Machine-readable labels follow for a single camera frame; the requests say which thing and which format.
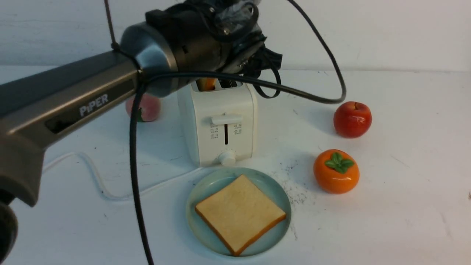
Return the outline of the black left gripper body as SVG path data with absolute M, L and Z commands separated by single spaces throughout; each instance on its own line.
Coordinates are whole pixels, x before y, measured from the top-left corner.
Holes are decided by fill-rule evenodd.
M 258 0 L 185 0 L 146 12 L 146 23 L 170 46 L 176 70 L 259 77 L 279 70 L 283 56 L 265 45 Z

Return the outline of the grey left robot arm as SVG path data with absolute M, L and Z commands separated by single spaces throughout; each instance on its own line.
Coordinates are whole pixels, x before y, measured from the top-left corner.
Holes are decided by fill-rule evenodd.
M 146 12 L 116 42 L 105 1 L 111 51 L 1 85 L 1 261 L 18 221 L 14 199 L 39 198 L 46 149 L 133 96 L 163 98 L 193 82 L 185 72 L 244 74 L 278 70 L 283 56 L 265 46 L 258 0 L 185 0 Z

